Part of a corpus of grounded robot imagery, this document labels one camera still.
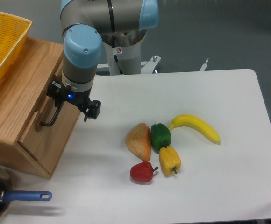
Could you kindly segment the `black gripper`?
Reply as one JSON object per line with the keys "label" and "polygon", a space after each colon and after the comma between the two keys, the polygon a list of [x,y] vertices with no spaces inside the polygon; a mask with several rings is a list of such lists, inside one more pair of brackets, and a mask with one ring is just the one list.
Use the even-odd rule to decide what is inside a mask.
{"label": "black gripper", "polygon": [[90,92],[91,89],[84,92],[76,92],[73,90],[73,86],[65,87],[62,83],[53,80],[48,86],[46,95],[54,100],[55,107],[59,107],[65,101],[76,106],[83,112],[84,122],[86,122],[90,118],[97,119],[101,109],[100,101],[89,101]]}

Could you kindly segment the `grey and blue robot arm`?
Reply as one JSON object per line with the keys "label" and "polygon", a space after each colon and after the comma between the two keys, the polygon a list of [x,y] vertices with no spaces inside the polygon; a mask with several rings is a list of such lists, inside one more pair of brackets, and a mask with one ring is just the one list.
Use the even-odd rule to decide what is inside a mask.
{"label": "grey and blue robot arm", "polygon": [[60,20],[63,68],[47,95],[57,111],[64,102],[76,106],[86,119],[96,119],[100,101],[90,92],[103,50],[111,75],[141,73],[141,42],[159,21],[155,0],[64,0]]}

